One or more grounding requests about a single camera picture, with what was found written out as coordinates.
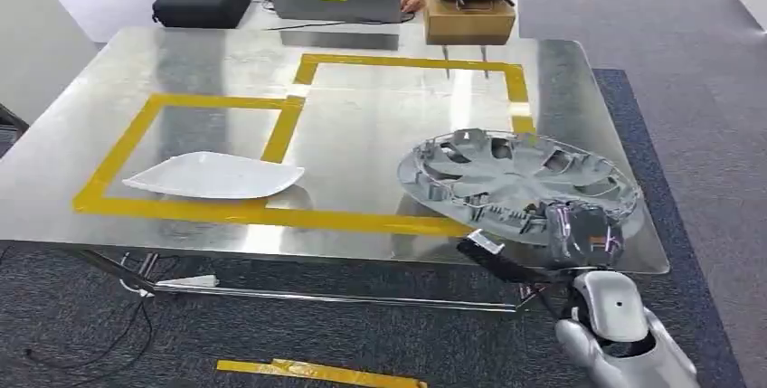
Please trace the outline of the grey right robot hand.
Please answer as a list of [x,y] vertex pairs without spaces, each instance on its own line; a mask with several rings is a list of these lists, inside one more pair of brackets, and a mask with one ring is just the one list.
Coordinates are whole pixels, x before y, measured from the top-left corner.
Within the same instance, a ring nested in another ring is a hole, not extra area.
[[564,268],[609,268],[624,252],[618,221],[595,204],[556,202],[544,209],[548,264]]

